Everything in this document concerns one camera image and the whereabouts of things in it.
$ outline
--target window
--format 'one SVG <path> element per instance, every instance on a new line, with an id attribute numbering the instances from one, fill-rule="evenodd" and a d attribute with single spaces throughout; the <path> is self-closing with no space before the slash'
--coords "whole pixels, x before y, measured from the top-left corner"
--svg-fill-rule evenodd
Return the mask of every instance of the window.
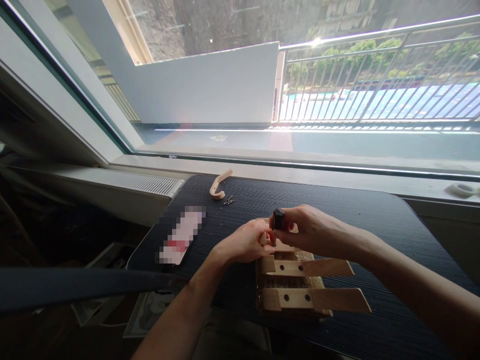
<path id="1" fill-rule="evenodd" d="M 134 154 L 477 177 L 480 5 L 409 3 L 10 5 Z"/>

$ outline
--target black table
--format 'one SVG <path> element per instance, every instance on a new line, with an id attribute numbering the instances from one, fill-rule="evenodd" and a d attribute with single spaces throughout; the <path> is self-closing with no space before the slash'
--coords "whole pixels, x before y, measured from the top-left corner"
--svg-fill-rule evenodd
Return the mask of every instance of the black table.
<path id="1" fill-rule="evenodd" d="M 309 204 L 346 223 L 366 229 L 385 242 L 465 289 L 478 287 L 438 243 L 410 207 L 397 196 L 377 191 L 301 185 L 229 177 L 219 190 L 236 201 L 223 205 L 209 194 L 213 176 L 191 177 L 172 206 L 205 206 L 206 219 L 183 264 L 173 273 L 190 278 L 215 244 L 240 225 L 268 217 L 277 207 Z M 128 268 L 159 271 L 155 226 L 130 258 Z M 449 359 L 452 355 L 432 331 L 369 271 L 351 264 L 355 276 L 324 278 L 327 288 L 361 288 L 373 314 L 334 312 L 323 323 L 260 317 L 255 307 L 255 266 L 235 264 L 227 271 L 212 306 L 246 320 L 283 330 L 306 341 L 361 359 Z M 170 289 L 174 293 L 179 288 Z M 438 316 L 455 321 L 451 312 Z"/>

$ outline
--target left hand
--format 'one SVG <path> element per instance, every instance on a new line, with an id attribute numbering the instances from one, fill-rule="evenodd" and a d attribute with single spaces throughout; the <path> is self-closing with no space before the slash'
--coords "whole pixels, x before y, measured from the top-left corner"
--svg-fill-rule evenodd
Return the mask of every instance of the left hand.
<path id="1" fill-rule="evenodd" d="M 271 234 L 267 220 L 257 218 L 240 226 L 233 234 L 220 241 L 213 250 L 228 263 L 251 263 L 263 256 L 271 255 L 275 249 L 270 245 L 260 245 L 263 233 Z"/>

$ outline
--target tape roll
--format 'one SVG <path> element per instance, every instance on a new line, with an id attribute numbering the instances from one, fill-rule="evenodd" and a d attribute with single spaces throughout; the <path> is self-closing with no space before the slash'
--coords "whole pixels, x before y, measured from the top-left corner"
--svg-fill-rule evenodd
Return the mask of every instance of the tape roll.
<path id="1" fill-rule="evenodd" d="M 463 198 L 469 198 L 477 194 L 477 190 L 469 185 L 455 183 L 446 188 L 450 193 Z"/>

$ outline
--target black strap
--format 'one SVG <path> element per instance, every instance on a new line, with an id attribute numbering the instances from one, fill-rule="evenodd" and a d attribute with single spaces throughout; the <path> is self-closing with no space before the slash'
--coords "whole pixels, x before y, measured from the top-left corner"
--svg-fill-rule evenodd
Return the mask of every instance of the black strap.
<path id="1" fill-rule="evenodd" d="M 0 268 L 0 314 L 165 289 L 178 276 L 95 268 Z"/>

